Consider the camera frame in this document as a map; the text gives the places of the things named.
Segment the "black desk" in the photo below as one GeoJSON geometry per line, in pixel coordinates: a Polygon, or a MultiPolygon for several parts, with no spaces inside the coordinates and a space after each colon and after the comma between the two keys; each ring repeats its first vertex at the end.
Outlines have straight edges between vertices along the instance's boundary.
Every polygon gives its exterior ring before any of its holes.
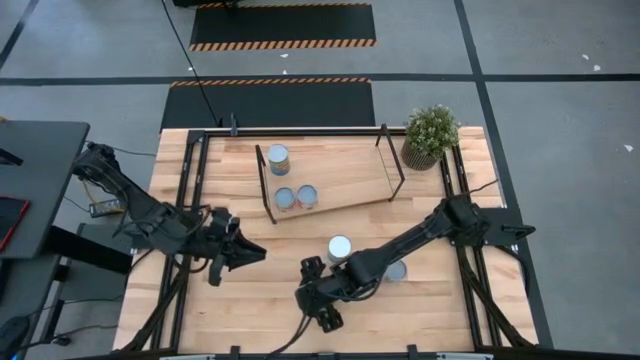
{"type": "Polygon", "coordinates": [[[88,132],[85,123],[0,124],[0,147],[24,161],[21,166],[0,165],[0,195],[31,201],[0,259],[30,259],[40,253],[88,132]]]}
{"type": "Polygon", "coordinates": [[[24,161],[0,165],[0,195],[31,202],[0,260],[57,253],[123,274],[129,270],[130,256],[52,226],[88,132],[88,124],[77,122],[0,123],[0,145],[24,161]]]}
{"type": "MultiPolygon", "coordinates": [[[[121,274],[130,268],[131,256],[52,225],[88,132],[88,124],[77,122],[0,123],[0,147],[23,160],[20,166],[0,165],[0,195],[31,202],[0,253],[0,261],[9,262],[0,325],[43,307],[54,278],[64,280],[61,256],[121,274]]],[[[38,316],[32,316],[24,344],[31,341],[38,316]]]]}

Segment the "wire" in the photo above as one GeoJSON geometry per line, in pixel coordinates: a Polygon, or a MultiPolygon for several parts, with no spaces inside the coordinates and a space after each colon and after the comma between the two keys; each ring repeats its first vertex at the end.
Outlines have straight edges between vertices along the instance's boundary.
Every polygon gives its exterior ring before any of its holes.
{"type": "Polygon", "coordinates": [[[171,258],[171,260],[173,261],[173,264],[180,270],[186,270],[189,271],[190,274],[197,274],[201,271],[203,271],[204,269],[207,268],[207,266],[209,265],[209,260],[210,259],[205,259],[204,264],[202,264],[202,266],[200,266],[197,269],[187,269],[186,267],[184,267],[184,265],[182,265],[181,263],[178,262],[178,260],[176,260],[175,255],[171,258]]]}
{"type": "Polygon", "coordinates": [[[207,109],[209,109],[209,113],[211,114],[211,117],[213,118],[213,122],[216,124],[216,126],[221,127],[222,123],[218,122],[218,118],[216,117],[216,114],[213,112],[213,108],[211,107],[211,103],[209,103],[209,98],[207,98],[207,94],[204,92],[204,87],[202,87],[202,82],[200,81],[200,77],[198,77],[198,72],[196,71],[196,67],[193,66],[193,63],[191,62],[191,58],[189,57],[189,54],[187,53],[187,50],[184,47],[184,44],[182,43],[182,40],[180,39],[180,35],[178,34],[178,30],[176,30],[176,27],[173,24],[173,20],[171,19],[171,15],[169,15],[169,9],[167,9],[167,4],[165,3],[165,0],[160,0],[160,2],[162,3],[162,7],[164,8],[164,13],[167,14],[167,19],[169,20],[169,24],[171,24],[171,29],[173,29],[173,33],[176,35],[176,39],[178,39],[178,43],[180,44],[180,48],[182,49],[182,53],[184,54],[184,57],[187,59],[187,62],[189,62],[189,66],[191,67],[191,70],[193,71],[193,76],[195,77],[196,81],[198,82],[198,87],[200,88],[200,93],[202,94],[202,98],[204,99],[204,102],[207,104],[207,109]]]}
{"type": "Polygon", "coordinates": [[[326,297],[330,297],[330,298],[336,299],[336,300],[342,300],[342,301],[365,301],[365,300],[371,298],[373,295],[375,295],[376,292],[378,291],[378,288],[380,288],[380,284],[382,284],[382,278],[379,278],[377,281],[378,282],[373,287],[373,290],[371,290],[367,295],[360,296],[360,297],[357,297],[357,298],[353,298],[353,297],[349,297],[349,296],[333,295],[331,293],[326,293],[326,292],[321,292],[321,293],[322,293],[322,295],[324,295],[326,297]]]}
{"type": "Polygon", "coordinates": [[[142,254],[139,258],[136,259],[136,261],[133,262],[133,264],[131,264],[131,268],[129,268],[129,271],[127,272],[127,279],[129,278],[129,275],[131,275],[131,273],[133,272],[133,268],[135,268],[136,265],[138,265],[140,263],[140,261],[142,261],[144,258],[149,256],[149,254],[151,254],[153,252],[153,250],[155,250],[155,249],[151,248],[151,249],[147,250],[147,252],[142,254]]]}
{"type": "MultiPolygon", "coordinates": [[[[70,300],[70,301],[65,301],[64,304],[65,305],[70,305],[70,304],[78,304],[78,303],[84,303],[84,302],[100,302],[100,301],[117,301],[118,299],[121,299],[122,297],[124,297],[124,294],[112,297],[112,298],[96,298],[96,299],[82,299],[82,300],[70,300]]],[[[35,311],[30,312],[29,314],[26,315],[26,317],[31,317],[32,315],[45,311],[45,310],[49,310],[49,309],[53,309],[54,307],[56,307],[56,305],[51,305],[51,306],[47,306],[47,307],[43,307],[42,309],[38,309],[35,311]]]]}
{"type": "Polygon", "coordinates": [[[517,252],[511,250],[509,247],[506,247],[504,245],[498,245],[496,247],[498,248],[498,250],[518,260],[518,262],[520,263],[520,267],[522,268],[522,277],[524,279],[524,292],[527,294],[527,296],[529,296],[530,280],[529,280],[529,267],[527,266],[527,263],[517,252]]]}
{"type": "Polygon", "coordinates": [[[66,336],[69,336],[69,335],[73,335],[73,334],[77,334],[77,333],[79,333],[81,331],[85,331],[85,330],[90,330],[90,329],[103,329],[103,330],[106,330],[106,329],[115,329],[117,327],[118,327],[118,325],[108,325],[108,326],[104,326],[104,325],[89,325],[89,326],[83,326],[83,327],[80,327],[80,328],[77,328],[77,329],[74,329],[74,330],[71,330],[71,331],[60,333],[60,334],[58,334],[58,335],[56,335],[53,338],[48,339],[48,340],[36,341],[34,343],[31,343],[31,344],[20,346],[19,348],[15,349],[14,351],[17,353],[19,351],[22,351],[22,350],[25,350],[25,349],[28,349],[28,348],[32,348],[34,346],[50,344],[52,341],[54,341],[56,339],[59,339],[59,338],[62,338],[62,337],[66,337],[66,336]]]}
{"type": "MultiPolygon", "coordinates": [[[[84,142],[85,143],[93,143],[93,141],[90,141],[90,140],[85,140],[84,142]]],[[[111,146],[111,145],[109,145],[109,147],[112,148],[113,150],[117,150],[117,151],[123,152],[125,154],[156,157],[156,154],[152,154],[152,153],[143,153],[143,152],[125,150],[125,149],[117,148],[117,147],[111,146]]]]}
{"type": "Polygon", "coordinates": [[[91,200],[91,203],[96,204],[97,201],[93,197],[93,195],[91,195],[91,191],[89,191],[89,185],[87,185],[87,182],[85,180],[82,180],[82,186],[84,186],[84,192],[87,193],[87,196],[89,197],[89,200],[91,200]]]}
{"type": "Polygon", "coordinates": [[[296,329],[296,332],[293,334],[293,336],[291,337],[291,339],[289,341],[287,341],[286,344],[282,345],[281,347],[273,350],[272,352],[270,352],[269,354],[267,354],[267,356],[264,357],[265,360],[273,358],[277,355],[280,355],[281,353],[283,353],[284,351],[286,351],[291,345],[293,345],[296,341],[298,341],[298,339],[300,339],[302,337],[302,335],[304,334],[305,331],[307,331],[307,328],[309,327],[309,324],[311,323],[311,317],[307,318],[307,316],[302,315],[302,319],[300,320],[300,325],[298,325],[298,329],[296,329]]]}
{"type": "Polygon", "coordinates": [[[498,181],[500,181],[500,180],[495,179],[495,180],[493,180],[493,181],[491,181],[491,182],[488,182],[488,183],[486,183],[486,184],[484,184],[484,185],[480,186],[480,187],[479,187],[479,188],[477,188],[477,189],[469,190],[469,191],[467,191],[467,192],[463,192],[463,193],[460,193],[460,194],[458,194],[458,195],[469,195],[469,194],[473,194],[474,192],[477,192],[477,191],[483,190],[483,189],[484,189],[484,188],[486,188],[487,186],[489,186],[489,185],[493,185],[493,184],[497,183],[498,181]]]}
{"type": "Polygon", "coordinates": [[[66,196],[64,197],[64,199],[65,199],[65,200],[67,200],[68,202],[72,203],[73,205],[75,205],[78,209],[80,209],[80,210],[82,210],[82,211],[84,211],[84,212],[86,212],[86,213],[89,213],[89,210],[87,210],[87,209],[83,208],[82,206],[78,205],[78,203],[77,203],[77,202],[75,202],[75,201],[73,201],[73,200],[69,199],[69,198],[68,198],[68,197],[66,197],[66,196]]]}
{"type": "MultiPolygon", "coordinates": [[[[155,250],[155,249],[147,250],[147,252],[142,254],[142,256],[140,256],[138,259],[136,259],[136,261],[133,262],[133,264],[131,265],[131,268],[129,268],[129,272],[127,272],[126,279],[129,278],[129,275],[131,274],[131,272],[133,272],[133,269],[136,267],[136,265],[138,265],[140,263],[140,261],[142,261],[149,254],[151,254],[151,252],[153,250],[155,250]]],[[[84,303],[84,302],[116,301],[116,300],[119,300],[119,299],[121,299],[123,297],[124,297],[124,294],[120,294],[120,295],[114,296],[112,298],[95,298],[95,299],[69,300],[69,301],[65,301],[64,304],[65,305],[69,305],[69,304],[77,304],[77,303],[84,303]]],[[[43,307],[42,309],[38,309],[36,311],[33,311],[33,312],[29,313],[26,317],[30,317],[33,314],[36,314],[36,313],[39,313],[39,312],[42,312],[42,311],[45,311],[45,310],[52,309],[54,307],[56,307],[56,306],[55,305],[51,305],[51,306],[43,307]]]]}

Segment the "green plant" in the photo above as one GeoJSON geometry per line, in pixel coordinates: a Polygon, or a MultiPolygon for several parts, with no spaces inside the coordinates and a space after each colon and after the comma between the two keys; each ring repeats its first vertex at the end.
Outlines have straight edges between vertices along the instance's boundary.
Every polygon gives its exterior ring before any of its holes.
{"type": "Polygon", "coordinates": [[[445,149],[458,143],[459,127],[448,107],[437,105],[415,110],[409,116],[406,141],[421,155],[441,159],[445,149]]]}

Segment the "can lid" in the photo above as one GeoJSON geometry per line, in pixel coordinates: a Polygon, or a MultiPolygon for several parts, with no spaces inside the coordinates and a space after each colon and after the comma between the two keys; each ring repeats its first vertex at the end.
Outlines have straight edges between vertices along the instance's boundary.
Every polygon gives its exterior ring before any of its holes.
{"type": "Polygon", "coordinates": [[[305,204],[313,204],[318,199],[318,192],[311,185],[302,185],[298,190],[298,200],[305,204]]]}
{"type": "Polygon", "coordinates": [[[407,264],[402,260],[398,260],[387,267],[384,276],[391,281],[400,281],[407,276],[407,264]]]}
{"type": "Polygon", "coordinates": [[[293,190],[290,188],[280,188],[276,191],[276,204],[278,206],[290,207],[294,201],[293,190]]]}
{"type": "Polygon", "coordinates": [[[336,235],[329,241],[329,253],[341,258],[351,253],[351,240],[343,235],[336,235]]]}
{"type": "Polygon", "coordinates": [[[267,152],[267,158],[273,162],[285,161],[287,156],[289,156],[289,150],[282,144],[271,145],[267,152]]]}

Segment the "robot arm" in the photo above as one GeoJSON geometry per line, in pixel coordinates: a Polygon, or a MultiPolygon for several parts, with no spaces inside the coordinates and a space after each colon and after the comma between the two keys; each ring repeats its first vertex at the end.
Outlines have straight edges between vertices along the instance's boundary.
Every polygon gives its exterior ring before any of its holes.
{"type": "Polygon", "coordinates": [[[295,293],[298,307],[304,315],[316,318],[324,332],[336,330],[343,325],[332,305],[336,300],[368,299],[389,265],[437,238],[446,236],[456,244],[479,245],[488,229],[488,219],[468,196],[443,199],[423,222],[379,248],[355,252],[331,266],[329,276],[321,277],[325,265],[319,257],[304,259],[302,282],[295,293]]]}
{"type": "Polygon", "coordinates": [[[197,211],[185,212],[147,194],[120,171],[109,146],[89,143],[76,160],[73,173],[126,204],[132,223],[162,253],[213,260],[209,282],[214,286],[220,283],[223,266],[233,270],[265,258],[266,250],[242,235],[240,221],[226,209],[211,211],[210,226],[203,226],[208,213],[202,217],[197,211]]]}

